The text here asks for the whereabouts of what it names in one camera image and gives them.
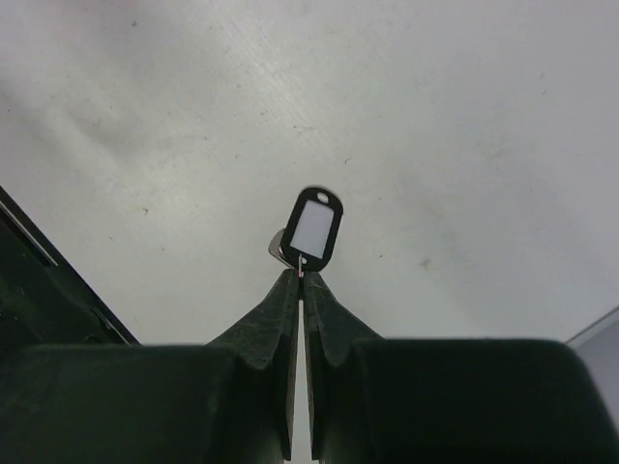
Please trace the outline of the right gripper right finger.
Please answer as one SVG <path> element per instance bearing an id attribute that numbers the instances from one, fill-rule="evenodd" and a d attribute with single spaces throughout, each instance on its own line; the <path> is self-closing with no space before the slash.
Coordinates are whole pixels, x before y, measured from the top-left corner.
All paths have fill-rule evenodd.
<path id="1" fill-rule="evenodd" d="M 304 278 L 311 455 L 322 463 L 614 463 L 581 358 L 543 339 L 380 336 Z"/>

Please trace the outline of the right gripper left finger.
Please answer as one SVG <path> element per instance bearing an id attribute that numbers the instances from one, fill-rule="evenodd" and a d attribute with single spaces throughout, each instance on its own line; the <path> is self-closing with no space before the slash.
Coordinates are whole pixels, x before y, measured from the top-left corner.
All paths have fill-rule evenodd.
<path id="1" fill-rule="evenodd" d="M 300 280 L 204 345 L 39 345 L 1 361 L 5 463 L 291 457 Z"/>

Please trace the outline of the black tag key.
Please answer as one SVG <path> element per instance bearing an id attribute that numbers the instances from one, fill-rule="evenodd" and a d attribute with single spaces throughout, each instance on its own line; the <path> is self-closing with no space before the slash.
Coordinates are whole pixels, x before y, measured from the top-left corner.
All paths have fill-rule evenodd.
<path id="1" fill-rule="evenodd" d="M 333 191 L 305 187 L 285 227 L 271 240 L 269 253 L 300 274 L 323 271 L 332 259 L 343 213 L 343 204 Z"/>

